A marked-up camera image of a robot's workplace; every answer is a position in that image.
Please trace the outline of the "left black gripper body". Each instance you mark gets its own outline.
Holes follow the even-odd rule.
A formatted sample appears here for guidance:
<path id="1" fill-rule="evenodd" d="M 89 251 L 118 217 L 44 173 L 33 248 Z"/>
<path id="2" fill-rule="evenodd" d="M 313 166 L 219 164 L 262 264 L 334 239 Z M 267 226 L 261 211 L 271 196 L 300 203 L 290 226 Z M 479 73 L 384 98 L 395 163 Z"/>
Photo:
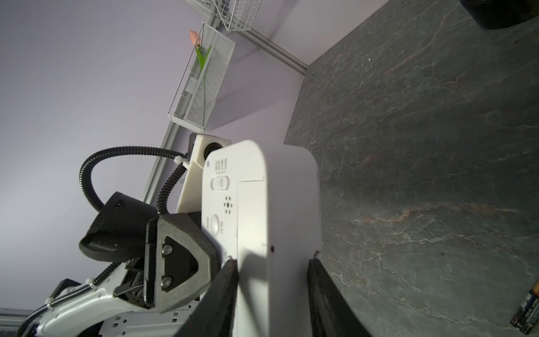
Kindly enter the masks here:
<path id="1" fill-rule="evenodd" d="M 158 313 L 190 304 L 209 289 L 220 262 L 200 211 L 153 218 L 146 227 L 145 302 Z"/>

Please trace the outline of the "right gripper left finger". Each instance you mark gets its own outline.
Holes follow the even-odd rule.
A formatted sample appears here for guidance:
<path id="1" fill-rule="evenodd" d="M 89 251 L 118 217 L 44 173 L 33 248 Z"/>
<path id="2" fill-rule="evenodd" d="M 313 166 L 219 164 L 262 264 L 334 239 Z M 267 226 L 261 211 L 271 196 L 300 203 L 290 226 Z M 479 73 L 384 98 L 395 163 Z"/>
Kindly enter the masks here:
<path id="1" fill-rule="evenodd" d="M 229 259 L 196 310 L 174 336 L 232 336 L 238 281 L 237 261 Z"/>

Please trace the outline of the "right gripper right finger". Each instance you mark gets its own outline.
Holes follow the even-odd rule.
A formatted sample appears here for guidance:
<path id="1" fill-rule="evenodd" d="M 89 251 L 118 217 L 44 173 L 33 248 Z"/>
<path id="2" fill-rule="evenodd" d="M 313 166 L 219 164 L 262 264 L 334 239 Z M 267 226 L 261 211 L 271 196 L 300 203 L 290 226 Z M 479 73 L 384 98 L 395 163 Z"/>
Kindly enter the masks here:
<path id="1" fill-rule="evenodd" d="M 309 261 L 307 286 L 313 336 L 372 337 L 317 258 Z"/>

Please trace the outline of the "white alarm device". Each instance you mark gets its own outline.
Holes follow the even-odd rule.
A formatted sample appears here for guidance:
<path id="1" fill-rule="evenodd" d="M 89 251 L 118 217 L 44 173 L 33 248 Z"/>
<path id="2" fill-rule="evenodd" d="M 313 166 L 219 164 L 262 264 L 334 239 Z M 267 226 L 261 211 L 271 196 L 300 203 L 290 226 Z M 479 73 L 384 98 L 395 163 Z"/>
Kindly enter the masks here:
<path id="1" fill-rule="evenodd" d="M 322 246 L 311 152 L 252 140 L 212 152 L 202 220 L 223 261 L 237 261 L 232 335 L 311 336 L 307 269 Z"/>

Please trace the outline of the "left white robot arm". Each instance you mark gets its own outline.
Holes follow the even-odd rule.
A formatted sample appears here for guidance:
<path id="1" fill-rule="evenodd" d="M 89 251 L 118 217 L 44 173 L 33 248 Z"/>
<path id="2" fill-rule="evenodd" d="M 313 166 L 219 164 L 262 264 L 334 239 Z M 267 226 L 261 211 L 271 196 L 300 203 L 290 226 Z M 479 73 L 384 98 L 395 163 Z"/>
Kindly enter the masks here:
<path id="1" fill-rule="evenodd" d="M 92 336 L 105 320 L 129 311 L 167 313 L 197 300 L 211 286 L 221 262 L 202 231 L 202 176 L 209 155 L 230 145 L 193 133 L 189 150 L 147 146 L 111 147 L 81 166 L 79 184 L 98 212 L 80 251 L 107 268 L 78 283 L 62 281 L 46 303 L 27 316 L 18 336 Z M 92 182 L 102 161 L 122 156 L 173 160 L 176 168 L 150 205 L 120 192 L 103 202 Z"/>

